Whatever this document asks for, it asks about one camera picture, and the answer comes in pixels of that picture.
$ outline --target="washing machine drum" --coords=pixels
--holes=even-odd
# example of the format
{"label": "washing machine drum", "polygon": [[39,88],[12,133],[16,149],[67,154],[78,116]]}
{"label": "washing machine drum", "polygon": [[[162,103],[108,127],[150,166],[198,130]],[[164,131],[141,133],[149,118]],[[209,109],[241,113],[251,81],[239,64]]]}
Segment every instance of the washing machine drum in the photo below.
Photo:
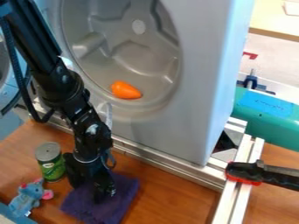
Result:
{"label": "washing machine drum", "polygon": [[[115,135],[206,163],[232,112],[253,0],[38,3],[93,105],[113,105]],[[143,97],[114,97],[115,81]]]}
{"label": "washing machine drum", "polygon": [[[18,58],[24,73],[26,64],[19,53]],[[0,119],[16,106],[20,96],[0,28]]]}

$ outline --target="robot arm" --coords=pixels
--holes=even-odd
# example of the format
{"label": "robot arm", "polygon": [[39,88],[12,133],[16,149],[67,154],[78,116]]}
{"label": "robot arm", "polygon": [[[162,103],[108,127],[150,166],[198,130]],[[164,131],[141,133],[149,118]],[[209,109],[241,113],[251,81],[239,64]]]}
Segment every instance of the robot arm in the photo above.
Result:
{"label": "robot arm", "polygon": [[[38,115],[32,116],[43,123],[55,110],[60,112],[74,133],[73,156],[66,156],[72,167],[71,172],[79,173],[80,178],[77,179],[97,177],[94,185],[99,187],[102,176],[98,175],[99,167],[107,159],[113,142],[110,129],[89,102],[90,94],[84,88],[81,77],[66,68],[60,58],[61,50],[33,0],[0,0],[0,22],[20,90],[20,79],[23,77],[14,42],[39,84],[42,102],[52,109],[44,119],[39,119]],[[108,171],[101,173],[104,173],[104,179],[109,176]]]}

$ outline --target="purple towel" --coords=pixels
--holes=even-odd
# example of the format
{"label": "purple towel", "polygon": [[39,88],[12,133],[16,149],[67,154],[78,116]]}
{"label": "purple towel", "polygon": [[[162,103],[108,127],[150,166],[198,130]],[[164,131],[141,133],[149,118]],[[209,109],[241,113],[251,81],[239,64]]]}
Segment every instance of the purple towel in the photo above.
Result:
{"label": "purple towel", "polygon": [[117,224],[127,212],[135,197],[139,181],[112,174],[115,180],[116,195],[106,198],[102,203],[94,204],[92,183],[71,191],[62,204],[61,210],[88,224]]}

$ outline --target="green cylinder container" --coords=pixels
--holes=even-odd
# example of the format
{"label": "green cylinder container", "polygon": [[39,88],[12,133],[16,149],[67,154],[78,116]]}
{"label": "green cylinder container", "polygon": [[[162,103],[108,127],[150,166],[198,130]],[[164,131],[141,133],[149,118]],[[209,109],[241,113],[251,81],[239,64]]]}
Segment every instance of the green cylinder container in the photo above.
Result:
{"label": "green cylinder container", "polygon": [[44,143],[35,150],[43,177],[48,182],[57,182],[65,174],[66,167],[58,143]]}

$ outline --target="wooden table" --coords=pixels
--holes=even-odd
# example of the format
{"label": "wooden table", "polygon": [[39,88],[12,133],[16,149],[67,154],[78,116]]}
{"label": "wooden table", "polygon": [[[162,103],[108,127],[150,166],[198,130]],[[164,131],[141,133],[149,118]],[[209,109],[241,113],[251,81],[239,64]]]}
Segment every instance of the wooden table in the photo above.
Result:
{"label": "wooden table", "polygon": [[284,0],[255,0],[250,32],[299,42],[299,17],[289,16]]}
{"label": "wooden table", "polygon": [[[58,142],[63,151],[73,149],[73,137],[52,127],[27,122],[0,143],[0,201],[9,203],[22,182],[40,176],[34,150],[45,141]],[[138,160],[115,153],[116,172],[137,177],[141,187],[129,211],[125,224],[143,223],[210,223],[219,201],[219,193]],[[299,154],[267,145],[263,159],[273,165],[299,169]],[[32,211],[38,223],[79,223],[59,210],[71,186],[64,178],[46,184],[55,198],[43,201]],[[255,187],[244,223],[298,223],[299,193],[271,185]]]}

